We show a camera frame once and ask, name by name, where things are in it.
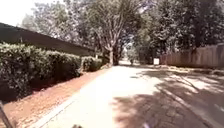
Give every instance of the dirt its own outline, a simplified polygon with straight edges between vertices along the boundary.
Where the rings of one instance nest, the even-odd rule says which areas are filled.
[[[28,126],[49,113],[54,107],[66,101],[84,85],[106,71],[107,69],[103,69],[94,73],[84,73],[79,78],[59,83],[46,90],[34,92],[22,100],[5,104],[4,110],[17,127]]]

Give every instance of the person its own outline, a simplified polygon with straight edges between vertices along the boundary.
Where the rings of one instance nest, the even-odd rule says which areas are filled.
[[[130,59],[131,65],[133,65],[134,63],[134,59]]]

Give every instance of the sky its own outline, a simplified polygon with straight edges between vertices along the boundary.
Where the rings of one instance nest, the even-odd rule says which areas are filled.
[[[0,0],[0,22],[16,26],[26,14],[32,14],[35,3],[51,3],[55,0]]]

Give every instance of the bush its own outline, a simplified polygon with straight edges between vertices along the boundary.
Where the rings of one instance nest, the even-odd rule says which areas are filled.
[[[82,71],[85,72],[94,72],[101,68],[102,66],[102,60],[101,59],[95,59],[93,57],[83,57],[81,68]]]
[[[4,98],[6,88],[11,90],[8,92],[13,90],[17,98],[22,98],[32,93],[33,88],[42,89],[43,85],[48,87],[77,77],[79,63],[79,57],[71,54],[33,46],[0,44],[0,97]]]

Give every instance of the ground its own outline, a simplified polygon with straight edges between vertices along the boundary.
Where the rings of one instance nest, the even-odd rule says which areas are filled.
[[[4,110],[18,127],[24,124],[32,124],[104,72],[106,72],[106,69],[94,73],[85,73],[80,78],[59,83],[20,101],[5,104]]]
[[[223,113],[218,103],[222,101],[215,96],[218,96],[216,91],[222,90],[222,84],[215,85],[209,83],[213,78],[200,77],[206,78],[202,74],[161,67],[113,67],[74,94],[73,102],[43,127],[62,128],[77,124],[83,128],[221,128],[223,125],[219,121],[223,118],[218,117],[223,117]],[[198,107],[195,110],[200,109],[204,115],[209,113],[209,120],[204,120],[197,111],[195,113],[161,89],[182,96],[186,103]],[[197,96],[203,91],[211,94]],[[219,109],[200,106],[215,103]],[[220,112],[217,116],[210,112],[216,110]]]

